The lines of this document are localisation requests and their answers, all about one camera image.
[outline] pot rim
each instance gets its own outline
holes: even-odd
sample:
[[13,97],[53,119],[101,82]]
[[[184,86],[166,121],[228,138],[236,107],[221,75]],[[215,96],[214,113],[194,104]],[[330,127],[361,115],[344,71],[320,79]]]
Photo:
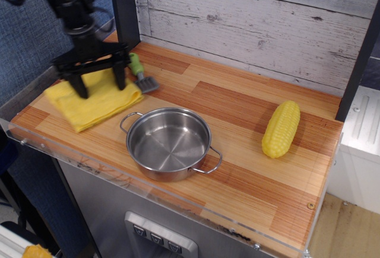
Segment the pot rim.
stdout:
[[[179,169],[175,169],[175,170],[158,170],[158,169],[152,168],[150,166],[146,166],[144,163],[142,163],[141,161],[139,161],[135,157],[135,155],[131,151],[131,147],[130,147],[131,134],[133,134],[134,129],[136,129],[141,123],[145,122],[149,118],[154,117],[155,115],[158,115],[158,114],[162,114],[162,113],[182,113],[185,116],[192,117],[193,119],[195,119],[199,124],[201,124],[205,128],[205,131],[208,135],[208,143],[207,143],[207,146],[205,147],[204,153],[202,154],[202,156],[199,157],[199,159],[197,159],[193,163],[191,163],[191,164],[189,164],[183,168],[179,168]],[[209,128],[207,122],[200,115],[196,114],[195,112],[188,110],[188,109],[180,108],[180,107],[163,107],[163,108],[155,109],[155,110],[152,110],[148,113],[142,114],[141,117],[139,119],[137,119],[131,125],[131,127],[129,128],[127,137],[126,137],[126,147],[128,149],[130,156],[133,158],[133,160],[138,165],[140,165],[142,168],[145,168],[146,170],[149,170],[149,171],[152,171],[155,173],[162,173],[162,174],[170,174],[170,173],[180,172],[183,170],[188,171],[189,169],[192,169],[196,165],[198,168],[201,167],[203,165],[202,161],[204,161],[205,156],[207,155],[207,152],[210,149],[210,146],[211,146],[211,131],[210,131],[210,128]]]

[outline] corn kernel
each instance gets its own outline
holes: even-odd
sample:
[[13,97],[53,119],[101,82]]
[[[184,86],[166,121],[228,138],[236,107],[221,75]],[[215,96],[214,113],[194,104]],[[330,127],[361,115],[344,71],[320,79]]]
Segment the corn kernel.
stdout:
[[271,158],[288,152],[295,137],[300,120],[300,109],[296,102],[285,101],[274,111],[262,138],[262,151]]

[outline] yellow cloth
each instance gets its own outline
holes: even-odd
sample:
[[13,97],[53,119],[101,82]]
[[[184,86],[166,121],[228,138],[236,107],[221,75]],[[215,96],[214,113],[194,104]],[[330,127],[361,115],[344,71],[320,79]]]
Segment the yellow cloth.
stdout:
[[66,117],[76,132],[113,116],[139,102],[141,90],[130,80],[119,90],[112,69],[82,75],[88,99],[81,98],[68,81],[45,90],[49,101]]

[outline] button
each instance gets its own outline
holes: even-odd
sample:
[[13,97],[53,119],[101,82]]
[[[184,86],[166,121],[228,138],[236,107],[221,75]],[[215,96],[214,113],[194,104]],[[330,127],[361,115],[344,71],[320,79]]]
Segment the button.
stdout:
[[172,251],[172,252],[175,252],[175,253],[178,253],[178,254],[181,254],[182,253],[182,249],[179,245],[175,244],[175,243],[172,243],[171,241],[168,241],[167,242],[167,245],[169,245],[169,249]]
[[164,245],[164,239],[162,239],[162,237],[159,237],[158,235],[151,233],[150,238],[152,239],[153,242],[159,245]]
[[138,227],[137,225],[133,225],[133,228],[135,229],[135,233],[137,233],[138,235],[143,236],[143,237],[147,236],[145,229]]

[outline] green spatula handle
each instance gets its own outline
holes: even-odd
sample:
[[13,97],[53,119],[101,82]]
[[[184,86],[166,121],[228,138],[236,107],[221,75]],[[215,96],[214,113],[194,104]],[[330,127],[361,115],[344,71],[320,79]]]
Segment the green spatula handle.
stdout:
[[128,66],[131,69],[133,75],[137,76],[137,74],[139,73],[144,73],[144,67],[140,63],[140,59],[138,58],[138,55],[136,53],[130,53],[129,58],[131,60],[131,63],[128,64]]

